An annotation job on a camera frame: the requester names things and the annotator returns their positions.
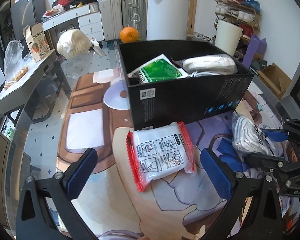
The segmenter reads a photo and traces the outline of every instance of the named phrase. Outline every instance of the white cloth bundle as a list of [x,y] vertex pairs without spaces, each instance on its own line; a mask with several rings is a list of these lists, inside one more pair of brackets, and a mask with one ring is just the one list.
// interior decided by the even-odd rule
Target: white cloth bundle
[[182,63],[182,67],[189,74],[210,72],[229,75],[238,72],[234,60],[226,54],[189,58]]
[[249,153],[274,155],[276,148],[273,142],[251,120],[244,116],[238,117],[237,114],[234,120],[232,146],[241,160]]
[[58,52],[67,59],[88,53],[92,46],[90,39],[80,30],[64,32],[57,44]]

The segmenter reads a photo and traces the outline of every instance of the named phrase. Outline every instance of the glass table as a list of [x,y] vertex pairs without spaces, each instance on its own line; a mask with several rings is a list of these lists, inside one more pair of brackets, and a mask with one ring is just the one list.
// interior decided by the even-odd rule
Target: glass table
[[[217,155],[232,155],[234,169],[239,167],[250,177],[259,175],[259,171],[247,168],[233,155],[232,112],[186,125],[196,157],[195,176],[179,171],[152,181],[145,192],[138,193],[126,154],[126,135],[133,128],[118,53],[116,47],[104,51],[104,57],[90,53],[74,60],[57,60],[46,70],[25,105],[6,167],[5,200],[12,233],[15,235],[19,195],[25,178],[29,175],[36,179],[50,178],[78,160],[85,148],[94,147],[98,164],[72,204],[97,237],[200,238],[226,204],[200,163],[201,151],[210,147]],[[57,71],[58,76],[62,71],[66,78],[60,80]],[[260,128],[279,128],[286,118],[300,119],[292,102],[279,102],[257,77],[237,111],[246,114]],[[278,149],[278,155],[290,161],[295,161],[298,155],[288,144]],[[53,201],[47,199],[47,202],[58,229],[67,235]],[[300,204],[290,198],[281,199],[282,214],[291,205],[288,215],[294,222],[298,212],[293,211]],[[242,217],[232,234],[241,223]]]

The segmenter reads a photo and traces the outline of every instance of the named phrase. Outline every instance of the red and white package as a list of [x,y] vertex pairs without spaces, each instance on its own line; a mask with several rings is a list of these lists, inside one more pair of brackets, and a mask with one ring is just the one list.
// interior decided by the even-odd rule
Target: red and white package
[[127,150],[138,192],[144,191],[151,180],[182,169],[194,173],[192,142],[183,122],[129,132]]

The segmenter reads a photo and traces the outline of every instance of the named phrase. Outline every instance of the plastic bag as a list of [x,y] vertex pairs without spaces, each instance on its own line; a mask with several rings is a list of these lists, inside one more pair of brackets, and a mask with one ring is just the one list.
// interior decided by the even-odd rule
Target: plastic bag
[[183,122],[129,132],[127,150],[138,192],[144,191],[151,180],[182,169],[194,173],[192,142]]
[[182,68],[175,67],[164,54],[148,61],[128,74],[129,78],[139,78],[140,84],[188,76]]
[[57,4],[55,7],[53,7],[51,10],[48,10],[46,11],[44,14],[43,14],[43,17],[45,18],[51,18],[59,13],[62,13],[64,12],[65,9],[63,8],[62,5],[60,4]]
[[232,147],[241,160],[249,153],[261,153],[277,156],[277,150],[273,142],[250,119],[233,114],[232,120],[233,139]]
[[78,29],[64,32],[58,41],[58,53],[67,59],[88,53],[92,47],[90,39]]
[[3,62],[5,89],[19,81],[35,64],[30,52],[22,59],[23,49],[20,41],[10,41],[7,46]]
[[210,72],[231,75],[238,72],[233,58],[227,54],[189,58],[183,61],[182,67],[189,74],[194,72]]

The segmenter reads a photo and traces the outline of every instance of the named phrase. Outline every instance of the green packet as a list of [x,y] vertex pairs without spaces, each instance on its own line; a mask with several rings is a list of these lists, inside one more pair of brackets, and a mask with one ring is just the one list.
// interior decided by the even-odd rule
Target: green packet
[[164,54],[148,61],[128,74],[129,78],[139,78],[141,84],[186,78],[188,76],[189,74],[186,71],[175,67]]

